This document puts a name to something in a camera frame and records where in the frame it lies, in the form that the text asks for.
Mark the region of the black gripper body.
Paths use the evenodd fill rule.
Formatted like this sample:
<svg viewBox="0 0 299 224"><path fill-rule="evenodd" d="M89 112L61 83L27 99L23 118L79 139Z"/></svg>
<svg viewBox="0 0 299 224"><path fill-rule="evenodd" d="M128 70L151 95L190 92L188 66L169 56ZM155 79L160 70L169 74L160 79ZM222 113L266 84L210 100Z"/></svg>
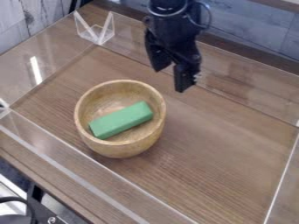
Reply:
<svg viewBox="0 0 299 224"><path fill-rule="evenodd" d="M172 63L202 58L196 37L211 28L211 7L202 0L149 0L144 31L149 31Z"/></svg>

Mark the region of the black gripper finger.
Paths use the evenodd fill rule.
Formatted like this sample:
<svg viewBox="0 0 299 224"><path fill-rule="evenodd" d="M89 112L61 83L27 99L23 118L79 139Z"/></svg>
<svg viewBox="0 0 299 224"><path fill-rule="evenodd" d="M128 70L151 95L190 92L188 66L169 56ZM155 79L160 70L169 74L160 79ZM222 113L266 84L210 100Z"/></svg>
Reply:
<svg viewBox="0 0 299 224"><path fill-rule="evenodd" d="M180 61L173 66L175 91L183 93L198 82L202 72L202 59Z"/></svg>
<svg viewBox="0 0 299 224"><path fill-rule="evenodd" d="M172 59L149 31L144 32L144 48L153 70L164 70L172 64Z"/></svg>

